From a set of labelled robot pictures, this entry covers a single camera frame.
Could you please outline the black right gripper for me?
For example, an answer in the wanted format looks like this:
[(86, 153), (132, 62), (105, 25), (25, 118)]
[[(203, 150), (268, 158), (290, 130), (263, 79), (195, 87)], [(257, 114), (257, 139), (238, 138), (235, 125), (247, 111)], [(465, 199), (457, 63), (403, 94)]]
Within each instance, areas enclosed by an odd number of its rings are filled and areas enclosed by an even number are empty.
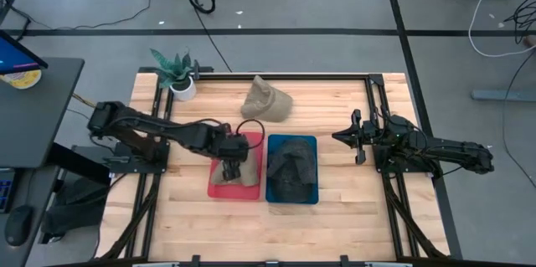
[(357, 149), (355, 161), (362, 165), (366, 161), (366, 154), (363, 149), (365, 145), (372, 146), (379, 143), (383, 130), (379, 127), (379, 121), (373, 114), (371, 121), (362, 121), (361, 110), (356, 109), (352, 113), (352, 125), (347, 129), (334, 132), (332, 137), (347, 146), (354, 146)]

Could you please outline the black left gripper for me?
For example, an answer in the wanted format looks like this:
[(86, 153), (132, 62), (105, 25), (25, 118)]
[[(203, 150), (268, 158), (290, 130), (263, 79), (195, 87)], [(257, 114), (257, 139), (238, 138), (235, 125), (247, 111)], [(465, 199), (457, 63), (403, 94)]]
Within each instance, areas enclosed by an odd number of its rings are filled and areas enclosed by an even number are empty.
[(223, 130), (223, 137), (217, 142), (215, 153), (217, 158), (223, 160), (223, 179), (230, 181), (241, 176), (240, 162), (247, 159), (250, 144), (245, 135), (232, 132), (230, 126), (223, 126)]

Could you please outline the tan corduroy cap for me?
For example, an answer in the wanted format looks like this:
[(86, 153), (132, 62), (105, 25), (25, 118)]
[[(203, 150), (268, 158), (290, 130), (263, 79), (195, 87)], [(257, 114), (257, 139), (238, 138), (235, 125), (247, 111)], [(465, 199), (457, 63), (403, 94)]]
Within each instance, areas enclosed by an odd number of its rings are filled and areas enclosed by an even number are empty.
[(245, 119), (283, 122), (290, 114), (293, 99), (256, 75), (240, 113)]
[(211, 173), (210, 182), (214, 185), (242, 185), (245, 187), (252, 187), (259, 183), (258, 169), (255, 149), (252, 149), (249, 150), (246, 161), (239, 164), (240, 177), (232, 180), (224, 179), (224, 164), (219, 161), (216, 168)]

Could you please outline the pink translucent plastic bin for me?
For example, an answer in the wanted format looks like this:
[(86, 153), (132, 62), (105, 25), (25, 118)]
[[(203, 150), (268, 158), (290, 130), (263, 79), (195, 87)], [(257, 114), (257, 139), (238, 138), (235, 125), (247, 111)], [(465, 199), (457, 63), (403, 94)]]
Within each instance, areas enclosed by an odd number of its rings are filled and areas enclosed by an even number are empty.
[(240, 201), (252, 200), (256, 201), (260, 197), (260, 188), (262, 181), (263, 156), (264, 156), (264, 137), (260, 132), (246, 131), (244, 135), (247, 137), (251, 145), (260, 142), (260, 145), (255, 148), (258, 163), (258, 178), (259, 183), (252, 187), (242, 185), (214, 185), (210, 182), (212, 171), (216, 168), (219, 160), (213, 159), (211, 162), (209, 184), (207, 193), (211, 198), (238, 199)]

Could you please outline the blue plastic bin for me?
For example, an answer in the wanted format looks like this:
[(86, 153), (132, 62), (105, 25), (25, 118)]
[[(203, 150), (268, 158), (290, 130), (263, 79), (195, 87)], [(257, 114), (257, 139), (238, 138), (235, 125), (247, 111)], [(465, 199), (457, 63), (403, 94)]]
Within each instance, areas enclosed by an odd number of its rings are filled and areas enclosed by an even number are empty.
[[(267, 164), (266, 164), (266, 186), (265, 186), (265, 199), (269, 203), (276, 203), (272, 202), (270, 200), (270, 188), (268, 187), (268, 180), (272, 177), (267, 176), (267, 167), (269, 166), (269, 158), (270, 155), (273, 154), (278, 147), (286, 140), (291, 139), (293, 137), (301, 137), (305, 138), (312, 146), (313, 150), (316, 154), (317, 159), (317, 139), (314, 136), (296, 136), (296, 135), (270, 135), (268, 137), (268, 157), (267, 157)], [(276, 174), (276, 179), (299, 179), (296, 171), (296, 167), (291, 163), (288, 162), (284, 165), (283, 169), (279, 171)], [(317, 182), (313, 183), (315, 185), (313, 197), (311, 202), (309, 203), (291, 203), (291, 204), (307, 204), (307, 205), (314, 205), (317, 204), (319, 201), (319, 193), (318, 193), (318, 171), (317, 171)]]

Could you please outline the white plant pot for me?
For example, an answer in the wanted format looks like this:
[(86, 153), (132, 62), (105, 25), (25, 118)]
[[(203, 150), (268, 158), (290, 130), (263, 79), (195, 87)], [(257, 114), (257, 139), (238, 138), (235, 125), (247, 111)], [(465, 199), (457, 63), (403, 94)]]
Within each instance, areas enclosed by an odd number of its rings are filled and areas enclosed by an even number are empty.
[(187, 79), (172, 83), (170, 90), (174, 94), (174, 98), (180, 101), (192, 100), (197, 94), (196, 85), (191, 76)]

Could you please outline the green snake plant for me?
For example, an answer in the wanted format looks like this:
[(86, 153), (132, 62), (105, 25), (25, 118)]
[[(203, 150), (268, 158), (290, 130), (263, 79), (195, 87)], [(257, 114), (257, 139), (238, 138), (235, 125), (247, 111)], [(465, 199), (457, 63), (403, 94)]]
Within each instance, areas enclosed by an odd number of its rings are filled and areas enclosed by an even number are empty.
[(150, 49), (153, 58), (159, 63), (157, 76), (161, 89), (173, 87), (175, 90), (186, 90), (191, 84), (192, 75), (199, 63), (191, 59), (189, 53), (182, 58), (179, 54), (173, 60), (167, 59), (159, 51)]

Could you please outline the gray desk leg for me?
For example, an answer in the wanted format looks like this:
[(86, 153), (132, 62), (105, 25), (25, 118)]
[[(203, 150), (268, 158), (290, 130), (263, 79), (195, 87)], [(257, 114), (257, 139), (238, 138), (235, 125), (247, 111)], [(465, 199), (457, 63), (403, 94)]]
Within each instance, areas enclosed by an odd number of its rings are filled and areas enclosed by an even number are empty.
[(518, 102), (535, 102), (536, 91), (508, 91), (508, 90), (474, 90), (471, 93), (474, 100), (507, 100)]

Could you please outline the grey side desk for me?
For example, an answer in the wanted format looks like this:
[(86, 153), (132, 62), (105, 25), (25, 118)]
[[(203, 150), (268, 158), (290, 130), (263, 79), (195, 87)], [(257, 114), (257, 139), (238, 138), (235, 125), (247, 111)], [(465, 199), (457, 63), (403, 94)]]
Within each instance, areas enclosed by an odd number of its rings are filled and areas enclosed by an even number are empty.
[(85, 61), (47, 58), (40, 81), (26, 90), (0, 80), (0, 168), (45, 164)]

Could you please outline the black computer mouse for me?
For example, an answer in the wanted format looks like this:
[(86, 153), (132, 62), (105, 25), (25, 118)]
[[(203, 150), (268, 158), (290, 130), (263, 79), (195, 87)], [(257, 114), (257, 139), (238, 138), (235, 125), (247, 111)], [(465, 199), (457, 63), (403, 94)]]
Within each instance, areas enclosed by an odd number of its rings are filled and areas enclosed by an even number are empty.
[(31, 229), (33, 208), (21, 205), (11, 211), (4, 228), (4, 238), (10, 246), (20, 246), (26, 242)]

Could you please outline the dark keyboard desk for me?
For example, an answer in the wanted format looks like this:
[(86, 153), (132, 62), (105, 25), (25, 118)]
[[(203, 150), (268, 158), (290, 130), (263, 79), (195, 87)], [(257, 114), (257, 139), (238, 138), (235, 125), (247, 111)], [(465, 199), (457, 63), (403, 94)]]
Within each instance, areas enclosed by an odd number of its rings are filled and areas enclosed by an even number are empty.
[[(18, 169), (18, 180), (7, 213), (0, 213), (0, 267), (24, 267), (34, 246), (44, 212), (47, 209), (56, 178), (57, 167)], [(13, 209), (21, 205), (33, 208), (33, 217), (28, 239), (20, 246), (10, 246), (4, 238), (4, 228)]]

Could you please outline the yellow white wipes canister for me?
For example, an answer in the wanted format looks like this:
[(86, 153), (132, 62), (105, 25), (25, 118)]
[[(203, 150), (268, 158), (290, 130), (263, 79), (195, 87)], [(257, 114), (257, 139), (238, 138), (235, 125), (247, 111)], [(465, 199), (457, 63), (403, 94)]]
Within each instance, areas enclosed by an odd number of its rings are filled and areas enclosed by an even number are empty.
[(35, 86), (42, 77), (41, 70), (30, 70), (0, 75), (0, 80), (18, 90), (26, 90)]

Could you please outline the black keyboard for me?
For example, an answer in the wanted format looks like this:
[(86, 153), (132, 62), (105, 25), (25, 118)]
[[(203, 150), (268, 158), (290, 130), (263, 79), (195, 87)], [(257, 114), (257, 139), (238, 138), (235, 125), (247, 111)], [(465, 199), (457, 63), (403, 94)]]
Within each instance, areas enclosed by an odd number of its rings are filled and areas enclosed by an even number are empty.
[(0, 213), (9, 211), (17, 180), (15, 170), (12, 168), (0, 168)]

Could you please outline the computer monitor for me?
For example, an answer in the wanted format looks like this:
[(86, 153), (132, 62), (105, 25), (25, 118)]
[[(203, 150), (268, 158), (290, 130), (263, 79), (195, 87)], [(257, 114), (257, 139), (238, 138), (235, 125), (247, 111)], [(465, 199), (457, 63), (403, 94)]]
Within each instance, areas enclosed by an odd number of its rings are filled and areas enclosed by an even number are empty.
[(0, 74), (15, 74), (48, 67), (44, 60), (0, 30)]

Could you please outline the black aluminium table frame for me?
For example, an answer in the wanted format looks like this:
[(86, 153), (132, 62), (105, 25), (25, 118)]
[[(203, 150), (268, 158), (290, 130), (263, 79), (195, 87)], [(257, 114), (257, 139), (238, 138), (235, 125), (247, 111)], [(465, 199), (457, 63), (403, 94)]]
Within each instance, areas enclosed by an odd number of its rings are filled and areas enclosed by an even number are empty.
[[(159, 116), (176, 122), (214, 118), (234, 128), (243, 120), (242, 105), (255, 73), (202, 74), (196, 97), (187, 102), (162, 95)], [(208, 195), (210, 160), (173, 143), (167, 172), (159, 183), (156, 208), (150, 208), (131, 240), (134, 250), (121, 257), (146, 255), (150, 261), (200, 263), (279, 261), (395, 260), (398, 255), (420, 254), (415, 238), (384, 196), (384, 180), (374, 164), (371, 147), (364, 146), (366, 162), (354, 163), (355, 150), (332, 138), (348, 127), (354, 109), (369, 118), (369, 98), (381, 99), (393, 112), (416, 122), (404, 74), (260, 73), (274, 87), (294, 100), (290, 117), (282, 123), (266, 123), (273, 134), (315, 136), (318, 150), (317, 204), (279, 204), (265, 200), (263, 165), (260, 196), (256, 200), (217, 199)], [(436, 190), (424, 173), (393, 178), (394, 190), (405, 189), (405, 205), (438, 250), (449, 250), (436, 198)], [(147, 194), (152, 176), (130, 174), (111, 191), (100, 226), (97, 256), (111, 250), (133, 215), (137, 188)]]

